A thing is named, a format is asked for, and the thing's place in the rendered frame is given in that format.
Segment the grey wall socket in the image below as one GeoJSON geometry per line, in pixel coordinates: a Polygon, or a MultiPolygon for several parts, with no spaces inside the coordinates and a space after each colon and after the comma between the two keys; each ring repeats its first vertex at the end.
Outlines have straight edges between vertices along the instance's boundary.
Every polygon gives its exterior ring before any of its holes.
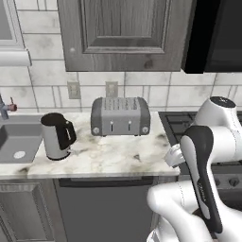
{"type": "Polygon", "coordinates": [[[118,97],[118,82],[107,81],[106,82],[106,97],[118,97]]]}
{"type": "Polygon", "coordinates": [[[70,99],[80,99],[80,87],[78,82],[68,82],[67,89],[70,99]]]}

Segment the grey four-slot toaster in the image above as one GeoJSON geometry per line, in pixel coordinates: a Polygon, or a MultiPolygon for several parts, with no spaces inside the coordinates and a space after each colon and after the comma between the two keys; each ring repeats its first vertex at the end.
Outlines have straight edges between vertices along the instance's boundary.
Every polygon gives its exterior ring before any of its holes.
{"type": "Polygon", "coordinates": [[[92,106],[93,136],[148,135],[150,111],[142,97],[99,97],[92,106]]]}

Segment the grey wooden cupboard door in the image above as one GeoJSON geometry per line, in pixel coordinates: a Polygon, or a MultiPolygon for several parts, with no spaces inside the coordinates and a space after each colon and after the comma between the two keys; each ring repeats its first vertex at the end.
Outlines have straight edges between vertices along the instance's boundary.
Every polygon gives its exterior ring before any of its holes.
{"type": "Polygon", "coordinates": [[[68,72],[182,67],[195,0],[57,0],[68,72]]]}

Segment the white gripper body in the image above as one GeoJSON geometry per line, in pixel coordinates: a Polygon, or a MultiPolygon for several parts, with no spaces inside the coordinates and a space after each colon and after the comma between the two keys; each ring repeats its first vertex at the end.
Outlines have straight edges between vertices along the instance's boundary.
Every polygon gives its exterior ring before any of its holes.
{"type": "Polygon", "coordinates": [[[164,156],[165,162],[172,167],[177,167],[185,162],[179,144],[172,146],[164,156]]]}

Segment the dark grey dishwasher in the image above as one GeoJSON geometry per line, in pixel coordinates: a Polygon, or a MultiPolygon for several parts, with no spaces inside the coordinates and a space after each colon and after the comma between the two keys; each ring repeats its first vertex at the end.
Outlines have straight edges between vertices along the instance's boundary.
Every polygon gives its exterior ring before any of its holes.
{"type": "Polygon", "coordinates": [[[55,180],[68,242],[147,242],[153,181],[55,180]]]}

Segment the grey base cupboard door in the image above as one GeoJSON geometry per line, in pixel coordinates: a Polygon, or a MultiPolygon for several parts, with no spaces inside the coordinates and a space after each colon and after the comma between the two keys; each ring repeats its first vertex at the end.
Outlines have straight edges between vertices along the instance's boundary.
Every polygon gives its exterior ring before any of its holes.
{"type": "Polygon", "coordinates": [[[41,185],[0,184],[0,207],[17,242],[52,242],[54,235],[41,185]]]}

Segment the silver and black kettle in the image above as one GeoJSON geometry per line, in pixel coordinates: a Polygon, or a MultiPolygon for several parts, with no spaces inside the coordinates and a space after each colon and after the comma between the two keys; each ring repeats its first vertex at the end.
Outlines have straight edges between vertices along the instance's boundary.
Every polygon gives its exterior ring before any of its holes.
{"type": "Polygon", "coordinates": [[[58,112],[50,112],[41,118],[46,157],[59,161],[70,155],[70,146],[77,140],[73,123],[58,112]]]}

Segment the grey sink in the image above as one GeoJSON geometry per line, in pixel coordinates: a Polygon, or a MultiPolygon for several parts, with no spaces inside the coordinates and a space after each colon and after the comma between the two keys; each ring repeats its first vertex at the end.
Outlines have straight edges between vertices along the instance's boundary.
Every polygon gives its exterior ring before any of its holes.
{"type": "Polygon", "coordinates": [[[0,164],[32,163],[42,142],[40,124],[4,124],[0,127],[0,164]]]}

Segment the white window frame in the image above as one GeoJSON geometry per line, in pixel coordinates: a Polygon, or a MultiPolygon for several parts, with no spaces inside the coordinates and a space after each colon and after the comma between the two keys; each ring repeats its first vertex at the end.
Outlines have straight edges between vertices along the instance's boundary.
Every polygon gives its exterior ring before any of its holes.
{"type": "Polygon", "coordinates": [[[14,0],[0,0],[0,66],[30,66],[14,0]]]}

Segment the black stove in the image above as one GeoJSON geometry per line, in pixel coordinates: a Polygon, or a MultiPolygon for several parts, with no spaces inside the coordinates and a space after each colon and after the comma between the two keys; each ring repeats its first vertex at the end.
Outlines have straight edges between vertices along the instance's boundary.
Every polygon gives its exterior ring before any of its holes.
{"type": "MultiPolygon", "coordinates": [[[[196,112],[159,112],[164,130],[171,146],[176,145],[184,131],[194,121],[196,112]]],[[[217,191],[221,200],[229,207],[242,211],[242,160],[231,163],[212,164],[214,178],[220,180],[217,191]],[[239,184],[233,187],[229,179],[238,178],[239,184]]]]}

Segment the black microwave oven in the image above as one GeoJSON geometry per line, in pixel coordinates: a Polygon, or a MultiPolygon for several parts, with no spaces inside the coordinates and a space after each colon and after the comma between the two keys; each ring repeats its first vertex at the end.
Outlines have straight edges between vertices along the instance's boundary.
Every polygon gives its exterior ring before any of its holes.
{"type": "Polygon", "coordinates": [[[181,69],[242,73],[242,0],[195,0],[181,69]]]}

